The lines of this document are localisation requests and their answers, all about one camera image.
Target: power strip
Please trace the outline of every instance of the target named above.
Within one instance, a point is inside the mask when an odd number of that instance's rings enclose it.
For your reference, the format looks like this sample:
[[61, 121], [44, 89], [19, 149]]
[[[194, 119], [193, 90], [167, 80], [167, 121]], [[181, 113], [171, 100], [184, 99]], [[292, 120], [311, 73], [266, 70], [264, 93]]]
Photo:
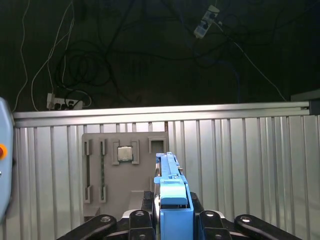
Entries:
[[204, 16], [201, 19], [200, 24], [195, 28], [194, 35], [197, 39], [203, 39], [204, 36], [207, 34], [209, 28], [216, 20], [220, 10], [213, 5], [210, 5], [208, 10], [205, 12]]
[[83, 101], [74, 99], [58, 98], [52, 93], [48, 93], [46, 99], [46, 108], [55, 111], [81, 110], [84, 106]]

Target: black cable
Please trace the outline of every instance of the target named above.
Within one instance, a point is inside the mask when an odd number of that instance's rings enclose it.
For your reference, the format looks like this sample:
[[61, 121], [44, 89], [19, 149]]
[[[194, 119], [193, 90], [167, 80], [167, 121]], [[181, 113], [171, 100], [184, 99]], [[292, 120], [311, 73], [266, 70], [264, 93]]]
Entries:
[[163, 60], [168, 60], [168, 61], [187, 61], [187, 60], [193, 60], [194, 58], [196, 59], [200, 59], [204, 56], [210, 55], [214, 50], [221, 48], [223, 45], [225, 45], [226, 43], [228, 43], [228, 41], [224, 41], [223, 43], [220, 43], [219, 45], [211, 48], [210, 50], [208, 50], [205, 53], [202, 53], [198, 56], [188, 56], [188, 57], [168, 57], [168, 56], [162, 56], [162, 55], [158, 55], [155, 53], [149, 53], [149, 52], [141, 52], [141, 51], [129, 51], [129, 50], [119, 50], [119, 49], [114, 49], [111, 52], [112, 53], [117, 53], [117, 54], [128, 54], [128, 55], [140, 55], [140, 56], [148, 56], [148, 57], [154, 57], [154, 58], [158, 58], [158, 59], [163, 59]]
[[160, 22], [177, 22], [178, 20], [175, 17], [148, 17], [147, 19], [144, 20], [136, 20], [131, 23], [123, 25], [121, 31], [127, 31], [129, 29], [135, 28], [141, 24], [146, 24], [146, 23], [160, 23]]
[[132, 7], [134, 6], [135, 1], [136, 1], [136, 0], [131, 0], [131, 1], [130, 1], [127, 10], [125, 11], [123, 17], [121, 18], [120, 24], [119, 24], [119, 26], [117, 27], [114, 35], [112, 36], [111, 42], [109, 43], [109, 45], [108, 45], [108, 47], [107, 47], [107, 49], [106, 49], [106, 51], [105, 51], [105, 55], [106, 55], [106, 56], [108, 55], [108, 53], [109, 53], [110, 50], [112, 49], [112, 47], [113, 47], [113, 45], [114, 45], [114, 43], [115, 43], [115, 41], [116, 41], [116, 39], [117, 39], [120, 31], [121, 31], [122, 26], [125, 24], [125, 22], [126, 22], [126, 20], [127, 20], [127, 17], [128, 17], [128, 15], [129, 15]]
[[[167, 4], [165, 2], [165, 0], [160, 0], [160, 2], [162, 3], [162, 5], [171, 13], [171, 15], [177, 20], [180, 22], [180, 16], [179, 14], [174, 10], [173, 7], [171, 7], [169, 4]], [[190, 35], [190, 36], [195, 36], [194, 35], [194, 31], [191, 30], [188, 26], [185, 26], [185, 30], [187, 31], [187, 33]]]
[[[66, 59], [65, 81], [62, 81], [64, 60]], [[104, 81], [97, 82], [99, 73], [105, 70], [108, 77]], [[103, 87], [112, 83], [118, 98], [123, 98], [131, 104], [136, 104], [139, 99], [131, 100], [121, 91], [115, 78], [111, 64], [105, 58], [105, 52], [95, 43], [90, 41], [76, 41], [69, 45], [68, 49], [61, 56], [54, 72], [54, 81], [61, 89], [73, 89], [65, 97], [76, 91], [83, 91], [86, 86]]]

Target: gray plastic panel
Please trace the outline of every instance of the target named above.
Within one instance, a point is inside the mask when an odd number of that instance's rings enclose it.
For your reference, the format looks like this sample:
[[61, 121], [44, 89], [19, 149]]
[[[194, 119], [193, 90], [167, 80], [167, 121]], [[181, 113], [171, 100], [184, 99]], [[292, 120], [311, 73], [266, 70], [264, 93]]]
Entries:
[[[130, 210], [132, 192], [152, 191], [156, 153], [169, 149], [169, 139], [167, 132], [85, 133], [82, 145], [84, 193], [89, 192], [83, 196], [84, 217], [99, 210], [119, 220]], [[118, 157], [123, 146], [132, 160]]]

